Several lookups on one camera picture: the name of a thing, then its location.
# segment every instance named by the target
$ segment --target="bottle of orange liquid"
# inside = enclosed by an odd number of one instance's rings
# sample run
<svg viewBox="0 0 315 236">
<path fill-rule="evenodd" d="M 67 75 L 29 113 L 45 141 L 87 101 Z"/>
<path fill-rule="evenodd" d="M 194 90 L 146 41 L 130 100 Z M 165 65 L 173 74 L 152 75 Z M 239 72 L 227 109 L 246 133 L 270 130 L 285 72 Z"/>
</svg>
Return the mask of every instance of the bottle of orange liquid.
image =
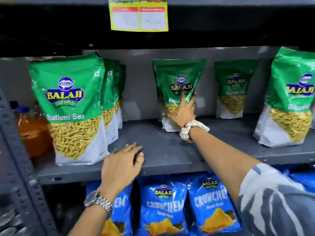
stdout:
<svg viewBox="0 0 315 236">
<path fill-rule="evenodd" d="M 18 106 L 15 109 L 15 119 L 30 157 L 40 156 L 47 151 L 47 144 L 40 124 L 36 119 L 28 116 L 29 108 Z"/>
<path fill-rule="evenodd" d="M 53 151 L 53 139 L 49 133 L 49 123 L 37 101 L 35 102 L 34 117 L 42 128 L 44 141 L 47 144 L 47 150 Z"/>
</svg>

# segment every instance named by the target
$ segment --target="silver watch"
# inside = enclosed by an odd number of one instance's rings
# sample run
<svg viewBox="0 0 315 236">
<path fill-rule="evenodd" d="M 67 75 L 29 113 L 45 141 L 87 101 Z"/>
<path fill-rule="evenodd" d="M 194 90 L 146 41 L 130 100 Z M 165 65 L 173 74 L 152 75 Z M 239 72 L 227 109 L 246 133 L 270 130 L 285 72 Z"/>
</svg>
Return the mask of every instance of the silver watch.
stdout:
<svg viewBox="0 0 315 236">
<path fill-rule="evenodd" d="M 109 202 L 100 192 L 96 190 L 92 191 L 84 201 L 84 206 L 89 207 L 91 205 L 102 206 L 107 211 L 107 219 L 109 219 L 113 213 L 113 204 Z"/>
</svg>

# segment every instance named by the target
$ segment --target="yellow price tag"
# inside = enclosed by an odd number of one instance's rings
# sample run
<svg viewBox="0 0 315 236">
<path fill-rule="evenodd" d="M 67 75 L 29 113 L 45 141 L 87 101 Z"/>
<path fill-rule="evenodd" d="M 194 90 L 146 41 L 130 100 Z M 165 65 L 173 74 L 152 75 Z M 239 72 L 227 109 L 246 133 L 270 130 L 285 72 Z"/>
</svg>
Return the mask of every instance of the yellow price tag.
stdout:
<svg viewBox="0 0 315 236">
<path fill-rule="evenodd" d="M 168 31 L 166 0 L 109 0 L 111 29 L 120 31 Z"/>
</svg>

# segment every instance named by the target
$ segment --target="person's left hand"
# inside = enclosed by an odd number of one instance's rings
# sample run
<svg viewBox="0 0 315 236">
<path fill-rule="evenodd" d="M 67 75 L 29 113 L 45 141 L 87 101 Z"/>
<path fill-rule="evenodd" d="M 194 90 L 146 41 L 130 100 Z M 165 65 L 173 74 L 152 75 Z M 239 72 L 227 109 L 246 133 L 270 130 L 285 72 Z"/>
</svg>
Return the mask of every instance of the person's left hand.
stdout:
<svg viewBox="0 0 315 236">
<path fill-rule="evenodd" d="M 144 154 L 140 152 L 142 146 L 136 145 L 126 145 L 121 151 L 111 153 L 104 159 L 102 182 L 98 190 L 111 203 L 140 172 Z"/>
</svg>

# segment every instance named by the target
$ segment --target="gray and white patterned sleeve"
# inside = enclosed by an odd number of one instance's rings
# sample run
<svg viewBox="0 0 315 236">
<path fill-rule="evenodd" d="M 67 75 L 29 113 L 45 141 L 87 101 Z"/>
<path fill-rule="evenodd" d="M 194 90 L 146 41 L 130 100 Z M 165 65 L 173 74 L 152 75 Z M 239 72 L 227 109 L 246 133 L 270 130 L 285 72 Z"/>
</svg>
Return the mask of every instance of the gray and white patterned sleeve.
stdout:
<svg viewBox="0 0 315 236">
<path fill-rule="evenodd" d="M 247 173 L 238 207 L 254 236 L 315 235 L 315 194 L 267 164 Z"/>
</svg>

